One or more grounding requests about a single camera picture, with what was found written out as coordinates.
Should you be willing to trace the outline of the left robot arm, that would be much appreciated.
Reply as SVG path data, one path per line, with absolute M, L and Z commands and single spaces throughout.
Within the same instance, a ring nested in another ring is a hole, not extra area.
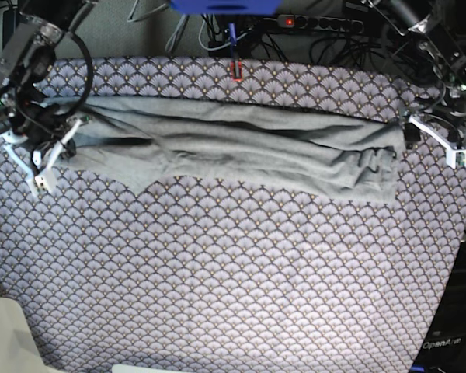
M 447 143 L 466 147 L 466 53 L 443 23 L 441 10 L 432 1 L 345 1 L 346 7 L 367 17 L 374 25 L 384 20 L 382 39 L 388 29 L 415 43 L 418 55 L 431 65 L 440 85 L 435 99 L 420 99 L 403 114 L 404 122 L 427 130 L 437 123 L 448 130 Z

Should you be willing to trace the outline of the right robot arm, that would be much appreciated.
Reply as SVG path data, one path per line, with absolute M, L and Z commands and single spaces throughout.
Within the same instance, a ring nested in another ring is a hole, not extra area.
M 47 152 L 55 145 L 68 156 L 75 146 L 68 139 L 68 120 L 85 104 L 92 89 L 94 66 L 85 42 L 76 30 L 96 6 L 95 1 L 25 1 L 20 9 L 23 21 L 0 57 L 0 135 L 19 136 L 29 152 Z M 45 96 L 36 88 L 57 60 L 56 46 L 72 40 L 86 65 L 86 79 L 79 100 L 67 111 L 56 105 L 42 107 Z

